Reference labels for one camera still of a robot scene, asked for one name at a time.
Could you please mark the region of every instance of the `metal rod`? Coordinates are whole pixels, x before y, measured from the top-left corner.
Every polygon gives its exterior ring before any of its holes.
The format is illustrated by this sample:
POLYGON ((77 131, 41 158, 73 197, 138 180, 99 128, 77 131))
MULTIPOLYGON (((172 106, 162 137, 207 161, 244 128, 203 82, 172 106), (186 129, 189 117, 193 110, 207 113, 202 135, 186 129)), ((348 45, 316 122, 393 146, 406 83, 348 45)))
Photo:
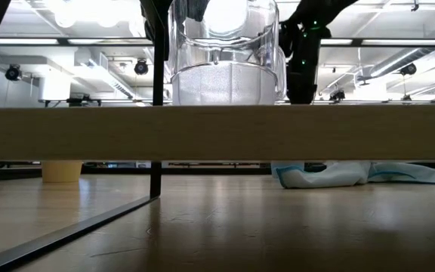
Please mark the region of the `metal rod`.
MULTIPOLYGON (((156 40, 154 45, 154 85, 153 103, 154 107, 164 105, 164 60, 165 60, 165 33, 164 26, 156 26, 156 40)), ((157 197, 161 193, 162 163, 152 162, 150 172, 150 196, 157 197)))
MULTIPOLYGON (((435 39, 395 39, 395 38, 330 38, 323 39, 323 48, 435 48, 435 39), (384 44, 363 44, 365 40, 385 41, 384 44)), ((151 48, 153 43, 142 37, 0 37, 0 47, 144 47, 151 48)))
POLYGON ((120 206, 101 215, 81 221, 63 229, 46 234, 32 241, 16 246, 0 253, 0 271, 10 271, 20 267, 46 253, 49 253, 91 231, 104 226, 129 212, 133 212, 155 198, 144 197, 129 204, 120 206))

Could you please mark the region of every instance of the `white ceiling fixture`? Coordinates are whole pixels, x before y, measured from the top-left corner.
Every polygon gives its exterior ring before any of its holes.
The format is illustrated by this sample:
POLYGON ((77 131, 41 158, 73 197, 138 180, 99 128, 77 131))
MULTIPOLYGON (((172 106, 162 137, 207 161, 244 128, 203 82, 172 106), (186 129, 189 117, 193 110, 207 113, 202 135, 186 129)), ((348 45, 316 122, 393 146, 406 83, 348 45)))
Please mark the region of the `white ceiling fixture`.
POLYGON ((322 39, 322 45, 351 45, 352 39, 322 39))
POLYGON ((362 45, 417 45, 435 46, 435 39, 366 39, 362 45))
POLYGON ((45 4, 63 28, 77 21, 97 22, 102 27, 113 27, 120 21, 120 6, 111 0, 45 0, 45 4))
POLYGON ((227 35, 240 29, 247 19, 247 0, 211 0, 204 13, 205 25, 216 35, 227 35))
POLYGON ((88 60, 88 64, 80 63, 82 66, 87 67, 88 72, 95 78, 103 80, 106 84, 116 91, 120 91, 127 95, 129 99, 134 98, 133 91, 125 84, 120 82, 115 76, 109 73, 108 70, 95 63, 93 60, 88 60))
POLYGON ((0 45, 57 45, 56 39, 0 39, 0 45))
POLYGON ((68 39, 68 42, 73 45, 93 45, 102 41, 104 39, 68 39))

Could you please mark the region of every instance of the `fluorescent light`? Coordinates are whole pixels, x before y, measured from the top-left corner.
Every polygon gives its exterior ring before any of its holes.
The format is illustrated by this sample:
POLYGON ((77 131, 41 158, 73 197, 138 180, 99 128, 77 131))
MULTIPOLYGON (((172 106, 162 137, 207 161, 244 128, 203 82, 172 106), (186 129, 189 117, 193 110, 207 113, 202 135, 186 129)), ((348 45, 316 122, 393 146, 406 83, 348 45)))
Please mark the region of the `fluorescent light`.
POLYGON ((362 45, 417 45, 434 46, 435 39, 366 39, 362 45))
POLYGON ((0 39, 0 45, 57 45, 56 39, 0 39))
POLYGON ((245 25, 248 2, 236 0, 210 1, 204 13, 204 22, 216 35, 227 35, 245 25))
POLYGON ((69 39, 68 42, 74 45, 91 45, 105 41, 104 39, 69 39))
POLYGON ((351 45, 352 39, 323 39, 322 45, 351 45))
POLYGON ((116 6, 111 0, 45 0, 48 9, 54 13, 58 26, 68 28, 77 21, 97 22, 102 27, 114 27, 121 17, 124 5, 116 6))

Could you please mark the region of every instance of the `white cloth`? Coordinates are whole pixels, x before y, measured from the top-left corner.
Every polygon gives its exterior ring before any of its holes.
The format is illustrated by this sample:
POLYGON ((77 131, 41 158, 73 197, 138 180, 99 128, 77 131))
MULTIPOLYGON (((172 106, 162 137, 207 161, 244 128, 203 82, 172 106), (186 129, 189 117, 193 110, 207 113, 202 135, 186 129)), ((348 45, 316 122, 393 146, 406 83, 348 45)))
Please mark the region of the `white cloth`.
POLYGON ((304 170, 303 162, 272 163, 273 176, 286 188, 353 186, 368 182, 435 184, 435 169, 403 162, 327 162, 318 173, 304 170))

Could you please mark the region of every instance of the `white wall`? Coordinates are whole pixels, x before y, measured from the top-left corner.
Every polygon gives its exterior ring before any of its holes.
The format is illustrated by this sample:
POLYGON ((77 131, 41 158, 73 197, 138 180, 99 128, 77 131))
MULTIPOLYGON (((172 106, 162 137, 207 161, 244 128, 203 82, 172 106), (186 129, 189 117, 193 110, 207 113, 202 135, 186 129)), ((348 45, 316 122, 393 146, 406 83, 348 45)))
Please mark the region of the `white wall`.
POLYGON ((10 82, 5 74, 0 72, 0 108, 2 107, 44 107, 38 102, 39 88, 33 86, 32 90, 27 82, 10 82))

